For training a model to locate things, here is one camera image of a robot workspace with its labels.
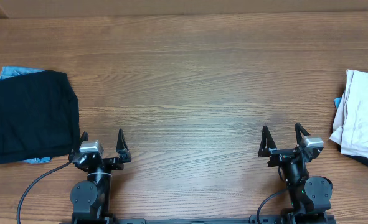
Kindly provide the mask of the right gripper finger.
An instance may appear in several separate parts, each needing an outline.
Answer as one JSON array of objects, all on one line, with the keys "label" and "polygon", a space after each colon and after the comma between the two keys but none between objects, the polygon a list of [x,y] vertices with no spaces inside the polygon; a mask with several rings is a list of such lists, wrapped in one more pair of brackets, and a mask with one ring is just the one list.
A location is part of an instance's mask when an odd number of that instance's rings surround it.
[{"label": "right gripper finger", "polygon": [[270,151],[276,150],[277,146],[270,134],[270,131],[267,126],[262,127],[262,140],[260,143],[259,151]]},{"label": "right gripper finger", "polygon": [[295,124],[295,134],[296,134],[296,142],[298,145],[300,145],[300,142],[304,136],[309,136],[310,133],[305,130],[305,128],[300,124]]}]

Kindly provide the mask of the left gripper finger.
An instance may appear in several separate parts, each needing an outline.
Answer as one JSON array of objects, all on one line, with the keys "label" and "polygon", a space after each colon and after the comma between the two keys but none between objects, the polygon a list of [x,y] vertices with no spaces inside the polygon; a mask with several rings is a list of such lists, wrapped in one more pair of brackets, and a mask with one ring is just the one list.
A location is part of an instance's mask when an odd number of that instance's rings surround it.
[{"label": "left gripper finger", "polygon": [[118,139],[116,144],[116,152],[118,154],[128,154],[129,149],[125,142],[125,137],[122,129],[118,131]]},{"label": "left gripper finger", "polygon": [[88,140],[88,133],[84,131],[80,136],[79,140],[74,144],[73,152],[78,152],[82,143],[87,140]]}]

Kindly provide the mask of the black shorts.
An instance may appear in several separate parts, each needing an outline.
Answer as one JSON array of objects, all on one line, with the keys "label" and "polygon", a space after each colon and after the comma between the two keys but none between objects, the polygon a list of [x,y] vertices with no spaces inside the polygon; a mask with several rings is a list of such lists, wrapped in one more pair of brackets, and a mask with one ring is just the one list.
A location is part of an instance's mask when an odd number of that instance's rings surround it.
[{"label": "black shorts", "polygon": [[64,156],[80,138],[67,75],[46,70],[0,81],[0,164]]}]

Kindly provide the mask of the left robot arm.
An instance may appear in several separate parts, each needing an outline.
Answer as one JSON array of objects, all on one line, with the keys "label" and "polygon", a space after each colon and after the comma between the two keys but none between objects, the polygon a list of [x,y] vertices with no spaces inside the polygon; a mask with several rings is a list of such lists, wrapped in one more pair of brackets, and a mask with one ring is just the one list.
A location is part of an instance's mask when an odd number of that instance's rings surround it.
[{"label": "left robot arm", "polygon": [[70,200],[73,205],[72,223],[118,223],[109,212],[112,172],[123,170],[131,162],[131,153],[126,145],[123,130],[118,131],[116,157],[103,157],[100,141],[89,141],[88,134],[80,137],[79,147],[69,160],[87,174],[87,179],[72,188]]}]

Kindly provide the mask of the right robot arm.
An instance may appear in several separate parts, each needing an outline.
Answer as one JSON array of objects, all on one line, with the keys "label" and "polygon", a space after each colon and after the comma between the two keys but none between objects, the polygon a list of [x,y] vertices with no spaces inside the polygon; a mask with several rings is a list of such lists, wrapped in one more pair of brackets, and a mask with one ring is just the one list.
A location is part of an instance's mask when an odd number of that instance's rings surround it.
[{"label": "right robot arm", "polygon": [[[311,177],[306,164],[317,158],[324,148],[319,136],[310,135],[305,128],[295,124],[296,146],[278,149],[267,126],[262,128],[259,157],[267,157],[268,167],[277,167],[280,179],[286,188],[267,197],[258,207],[255,215],[257,223],[265,219],[274,223],[335,223],[333,215],[327,215],[331,208],[333,183],[322,176]],[[272,198],[289,193],[291,207],[283,209],[279,215],[261,217],[263,206]]]}]

